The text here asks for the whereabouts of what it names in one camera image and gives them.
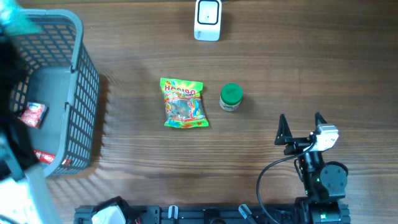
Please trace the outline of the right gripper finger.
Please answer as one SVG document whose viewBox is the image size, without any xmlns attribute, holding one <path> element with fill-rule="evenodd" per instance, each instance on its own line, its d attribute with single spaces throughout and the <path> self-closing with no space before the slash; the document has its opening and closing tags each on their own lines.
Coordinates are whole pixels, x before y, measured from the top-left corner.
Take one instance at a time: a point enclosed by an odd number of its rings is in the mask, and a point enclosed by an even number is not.
<svg viewBox="0 0 398 224">
<path fill-rule="evenodd" d="M 279 127 L 275 137 L 274 144 L 281 146 L 291 144 L 293 142 L 292 133 L 289 128 L 289 124 L 286 120 L 285 114 L 281 114 L 279 118 Z"/>
<path fill-rule="evenodd" d="M 327 122 L 319 112 L 316 112 L 315 113 L 315 126 L 318 126 L 320 124 L 327 124 Z"/>
</svg>

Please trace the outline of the green lid jar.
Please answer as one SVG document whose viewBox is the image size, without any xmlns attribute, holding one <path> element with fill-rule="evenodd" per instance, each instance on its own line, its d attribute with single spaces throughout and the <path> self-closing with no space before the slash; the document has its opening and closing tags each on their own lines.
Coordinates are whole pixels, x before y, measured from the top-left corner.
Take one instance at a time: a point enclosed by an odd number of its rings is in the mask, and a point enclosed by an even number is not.
<svg viewBox="0 0 398 224">
<path fill-rule="evenodd" d="M 225 111 L 238 109 L 243 98 L 243 89 L 235 83 L 226 84 L 220 93 L 220 106 Z"/>
</svg>

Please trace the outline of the green Haribo gummy bag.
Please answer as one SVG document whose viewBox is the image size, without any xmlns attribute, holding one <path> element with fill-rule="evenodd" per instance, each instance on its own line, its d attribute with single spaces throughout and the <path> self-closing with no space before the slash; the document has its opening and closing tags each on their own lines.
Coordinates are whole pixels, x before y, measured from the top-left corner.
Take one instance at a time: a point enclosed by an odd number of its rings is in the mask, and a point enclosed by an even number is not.
<svg viewBox="0 0 398 224">
<path fill-rule="evenodd" d="M 201 102 L 202 82 L 161 78 L 160 87 L 165 104 L 164 126 L 182 129 L 209 126 Z"/>
</svg>

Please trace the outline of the red coffee stick sachet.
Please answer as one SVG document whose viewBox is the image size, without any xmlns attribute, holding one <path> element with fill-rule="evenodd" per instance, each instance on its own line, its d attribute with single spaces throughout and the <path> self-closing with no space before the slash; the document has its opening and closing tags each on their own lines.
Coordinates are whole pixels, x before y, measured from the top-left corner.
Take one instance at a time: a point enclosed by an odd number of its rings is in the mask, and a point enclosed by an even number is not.
<svg viewBox="0 0 398 224">
<path fill-rule="evenodd" d="M 34 153 L 40 162 L 44 162 L 46 164 L 51 164 L 56 158 L 55 154 L 51 154 L 40 150 L 34 150 Z M 64 159 L 62 161 L 62 165 L 66 166 L 70 165 L 71 163 L 72 163 L 71 159 Z"/>
</svg>

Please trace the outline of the small red snack packet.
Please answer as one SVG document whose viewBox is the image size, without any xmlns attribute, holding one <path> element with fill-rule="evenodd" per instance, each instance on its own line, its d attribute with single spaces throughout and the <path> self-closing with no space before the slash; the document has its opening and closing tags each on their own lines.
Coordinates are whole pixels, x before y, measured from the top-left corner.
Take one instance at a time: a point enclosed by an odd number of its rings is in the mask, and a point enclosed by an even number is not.
<svg viewBox="0 0 398 224">
<path fill-rule="evenodd" d="M 40 128 L 41 122 L 47 112 L 45 104 L 28 102 L 19 119 L 31 128 Z"/>
</svg>

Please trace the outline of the teal tissue packet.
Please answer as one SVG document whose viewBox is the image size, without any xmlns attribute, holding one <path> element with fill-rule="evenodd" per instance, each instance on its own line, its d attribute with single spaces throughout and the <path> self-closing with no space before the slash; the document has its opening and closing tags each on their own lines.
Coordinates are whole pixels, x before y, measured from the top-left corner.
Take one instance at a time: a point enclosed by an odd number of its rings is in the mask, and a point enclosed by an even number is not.
<svg viewBox="0 0 398 224">
<path fill-rule="evenodd" d="M 36 34 L 41 28 L 33 23 L 15 0 L 1 0 L 1 30 L 8 36 Z"/>
</svg>

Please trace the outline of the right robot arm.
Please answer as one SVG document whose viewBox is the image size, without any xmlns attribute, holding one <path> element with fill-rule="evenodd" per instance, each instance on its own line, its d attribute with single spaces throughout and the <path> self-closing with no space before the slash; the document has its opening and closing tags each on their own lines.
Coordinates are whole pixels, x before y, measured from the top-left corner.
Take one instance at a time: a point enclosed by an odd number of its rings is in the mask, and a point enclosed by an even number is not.
<svg viewBox="0 0 398 224">
<path fill-rule="evenodd" d="M 296 223 L 351 222 L 349 208 L 340 202 L 345 198 L 348 168 L 336 161 L 325 162 L 322 154 L 333 148 L 339 130 L 315 114 L 315 130 L 304 138 L 293 137 L 285 115 L 280 115 L 274 144 L 285 146 L 286 156 L 295 156 L 295 169 L 306 191 L 295 199 Z"/>
</svg>

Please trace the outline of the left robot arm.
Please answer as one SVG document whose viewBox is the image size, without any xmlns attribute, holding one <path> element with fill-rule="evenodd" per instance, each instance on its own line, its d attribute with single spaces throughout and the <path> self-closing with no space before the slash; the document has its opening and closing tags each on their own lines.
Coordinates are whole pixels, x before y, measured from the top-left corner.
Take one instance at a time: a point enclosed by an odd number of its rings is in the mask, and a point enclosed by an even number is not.
<svg viewBox="0 0 398 224">
<path fill-rule="evenodd" d="M 26 72 L 1 36 L 1 223 L 61 223 L 25 124 L 11 111 L 11 92 Z"/>
</svg>

